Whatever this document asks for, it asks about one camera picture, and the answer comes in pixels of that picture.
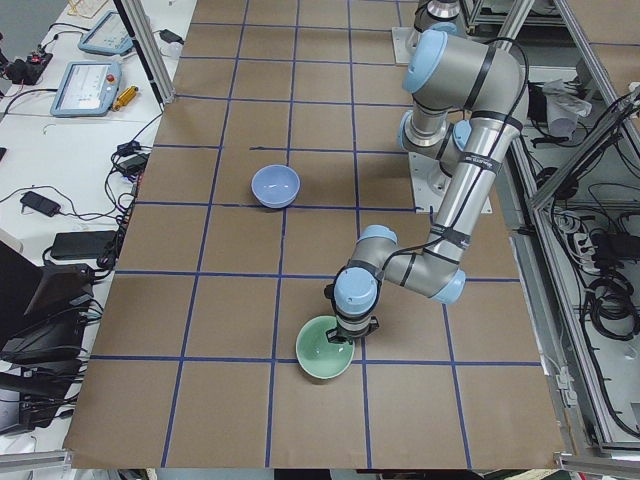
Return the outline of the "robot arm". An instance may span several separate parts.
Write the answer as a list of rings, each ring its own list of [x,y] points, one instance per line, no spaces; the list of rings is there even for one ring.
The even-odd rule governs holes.
[[[460,11],[458,0],[419,0],[414,13],[414,31],[422,34],[426,30],[437,30],[464,37],[458,21]]]
[[[325,289],[336,315],[331,343],[351,343],[378,328],[373,311],[389,281],[444,304],[461,295],[459,264],[528,109],[528,66],[493,44],[428,29],[408,65],[414,101],[398,143],[438,158],[449,184],[425,243],[401,248],[386,226],[363,230],[351,258]]]

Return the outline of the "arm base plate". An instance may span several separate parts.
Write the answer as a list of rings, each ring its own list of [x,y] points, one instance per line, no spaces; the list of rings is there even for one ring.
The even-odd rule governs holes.
[[[418,213],[437,213],[450,179],[436,160],[417,153],[409,153],[408,159],[415,209]]]
[[[419,40],[419,32],[413,27],[393,27],[391,29],[395,63],[408,65]]]

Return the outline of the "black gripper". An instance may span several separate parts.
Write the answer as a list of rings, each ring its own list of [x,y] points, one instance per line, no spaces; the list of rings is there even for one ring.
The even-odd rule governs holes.
[[[359,322],[348,321],[337,316],[336,321],[336,326],[325,332],[327,341],[330,343],[352,344],[356,339],[368,336],[379,328],[379,321],[374,315]]]

